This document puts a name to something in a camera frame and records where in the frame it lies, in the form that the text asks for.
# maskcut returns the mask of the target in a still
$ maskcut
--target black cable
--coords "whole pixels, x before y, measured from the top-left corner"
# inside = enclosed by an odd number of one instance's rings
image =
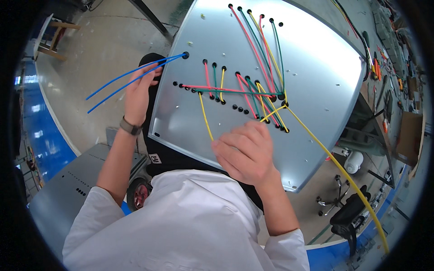
[[[366,79],[368,79],[369,76],[369,71],[371,68],[371,64],[368,63],[369,61],[369,51],[368,51],[368,46],[365,43],[365,40],[363,39],[363,37],[360,35],[360,33],[357,31],[356,27],[354,26],[354,24],[352,23],[352,21],[350,20],[350,18],[348,17],[348,14],[345,12],[345,9],[342,7],[342,5],[339,3],[338,0],[335,0],[335,2],[338,4],[338,6],[341,8],[342,12],[345,14],[345,16],[348,19],[348,22],[351,24],[351,26],[354,28],[354,31],[357,33],[358,37],[360,38],[360,40],[363,43],[363,47],[365,48],[365,55],[366,55],[366,74],[365,74],[365,78],[363,78],[363,81],[366,81]]]
[[[93,1],[89,6],[89,11],[94,11],[99,5],[101,5],[102,2],[104,2],[104,0],[101,0],[101,2],[99,2],[98,5],[92,9],[92,5],[95,3],[95,1]]]
[[[408,100],[408,89],[404,88],[404,100]]]

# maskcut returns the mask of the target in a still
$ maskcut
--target tire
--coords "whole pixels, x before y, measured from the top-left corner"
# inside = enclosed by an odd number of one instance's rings
[[[151,191],[152,186],[147,179],[135,178],[127,189],[127,206],[130,211],[134,212],[142,208]]]

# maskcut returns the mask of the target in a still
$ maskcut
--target yellow wire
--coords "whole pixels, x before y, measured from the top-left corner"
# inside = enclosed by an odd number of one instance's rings
[[[260,122],[263,122],[266,118],[268,118],[269,116],[273,115],[274,113],[276,113],[278,110],[285,108],[286,105],[283,105],[281,107],[279,107],[278,109],[274,110],[273,112],[271,112],[270,114],[268,114],[265,118],[263,118]]]
[[[259,95],[259,98],[261,99],[262,111],[264,112],[264,116],[266,116],[267,113],[265,113],[265,107],[264,107],[264,102],[262,101],[262,95]]]
[[[210,134],[211,141],[214,141],[213,135],[211,134],[210,126],[208,125],[207,116],[205,115],[204,102],[202,101],[202,95],[199,93],[199,98],[201,99],[202,112],[204,114],[205,124],[207,125],[208,133]]]
[[[255,18],[253,17],[252,13],[250,12],[250,17],[252,17],[252,20],[255,22],[256,27],[258,28],[259,32],[261,32],[261,27],[258,25],[258,23],[256,22]],[[270,52],[271,58],[273,59],[274,62],[274,66],[276,67],[277,70],[277,74],[279,74],[280,77],[280,82],[282,83],[283,86],[283,78],[282,78],[282,74],[280,73],[279,67],[277,66],[276,60],[274,59],[273,53],[271,52],[270,47],[268,46],[268,42],[267,40],[264,38],[264,43],[266,44],[266,47],[268,48],[268,51]],[[288,102],[286,99],[286,89],[283,90],[283,93],[285,93],[285,103]]]
[[[221,83],[220,83],[220,88],[223,88],[223,78],[224,78],[224,69],[221,69]],[[223,92],[220,92],[220,100],[223,101]]]
[[[366,209],[369,211],[369,213],[372,216],[372,219],[374,220],[375,226],[377,227],[378,230],[378,234],[381,237],[381,241],[383,242],[383,246],[384,246],[384,251],[386,254],[389,254],[389,246],[387,244],[387,240],[386,240],[386,236],[384,235],[383,232],[383,228],[381,227],[380,221],[378,220],[377,216],[374,213],[374,210],[372,209],[372,207],[369,205],[369,202],[366,200],[365,195],[363,195],[363,193],[360,191],[360,189],[357,187],[356,183],[354,183],[354,181],[351,179],[350,175],[348,175],[348,173],[346,172],[346,170],[341,166],[341,164],[339,164],[339,162],[336,160],[336,158],[329,152],[328,149],[326,149],[326,147],[324,147],[324,145],[318,140],[318,138],[316,138],[316,136],[314,136],[312,134],[312,132],[306,127],[306,125],[304,125],[304,123],[294,114],[294,112],[292,112],[291,109],[289,109],[289,107],[287,107],[287,109],[291,112],[291,114],[298,120],[298,122],[306,129],[306,131],[310,134],[310,136],[320,145],[320,147],[322,148],[323,151],[325,151],[325,153],[330,157],[330,159],[332,159],[332,161],[335,163],[335,165],[341,170],[342,174],[344,174],[345,178],[347,178],[347,180],[350,182],[351,186],[355,189],[357,195],[360,197],[360,199],[362,200],[363,204],[365,205]]]
[[[262,91],[265,93],[265,90],[264,90],[264,88],[262,87],[262,85],[261,85],[260,83],[258,83],[258,85],[260,86],[260,88],[262,89]],[[276,110],[276,108],[274,107],[273,102],[271,101],[271,99],[270,99],[269,97],[267,97],[267,99],[270,101],[271,106],[273,107],[273,109]],[[285,123],[283,122],[282,118],[280,117],[280,115],[279,115],[279,113],[278,113],[277,111],[276,111],[276,114],[277,114],[277,117],[279,118],[280,122],[282,123],[283,128],[285,128],[285,131],[286,131],[287,133],[289,133],[288,129],[287,129],[286,126],[285,126]]]
[[[333,3],[333,5],[335,5],[337,8],[338,8],[338,10],[342,13],[342,16],[344,16],[344,18],[345,18],[345,20],[346,21],[348,21],[347,20],[347,16],[345,16],[345,14],[344,14],[344,12],[341,10],[341,8],[333,1],[333,0],[330,0],[332,3]]]

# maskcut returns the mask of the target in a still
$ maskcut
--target metal panel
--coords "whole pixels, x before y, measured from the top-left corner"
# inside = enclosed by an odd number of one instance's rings
[[[169,54],[173,56],[187,51],[190,56],[166,65],[152,114],[149,137],[194,159],[221,168],[210,148],[210,137],[198,94],[174,86],[173,82],[206,85],[202,60],[207,59],[211,85],[214,85],[211,64],[216,62],[218,86],[221,67],[225,65],[224,88],[241,90],[234,74],[239,71],[243,77],[249,75],[252,81],[260,80],[268,90],[252,47],[236,17],[231,15],[228,3],[233,4],[251,35],[246,21],[237,10],[237,6],[242,6],[258,39],[261,39],[260,35],[247,10],[251,9],[257,20],[261,13],[265,15],[262,20],[263,31],[279,65],[279,52],[269,22],[270,17],[274,19],[282,48],[289,107],[331,150],[355,105],[365,63],[361,63],[357,52],[337,33],[308,13],[280,0],[197,0],[191,6]],[[256,50],[263,61],[261,51],[258,47]],[[279,83],[275,69],[273,75],[276,83]],[[233,104],[249,109],[243,95],[224,93],[225,105],[210,100],[208,96],[206,92],[203,95],[204,108],[214,138],[254,119],[252,114],[245,115],[232,109]],[[277,100],[274,104],[277,108],[281,101]],[[283,187],[297,193],[316,172],[326,155],[311,141],[289,111],[280,111],[280,115],[290,132],[287,134],[276,129],[273,123],[268,125],[274,141],[274,163],[281,172]]]
[[[65,238],[89,190],[96,185],[110,147],[97,144],[59,171],[36,194],[29,210],[52,252],[62,260]],[[146,156],[134,153],[132,173],[144,165]]]

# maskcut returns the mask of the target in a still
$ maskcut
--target white lab coat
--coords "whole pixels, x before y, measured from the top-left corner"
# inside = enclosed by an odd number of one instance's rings
[[[309,270],[299,229],[257,243],[260,210],[233,179],[174,170],[155,176],[143,208],[125,216],[93,187],[63,247],[71,270]]]

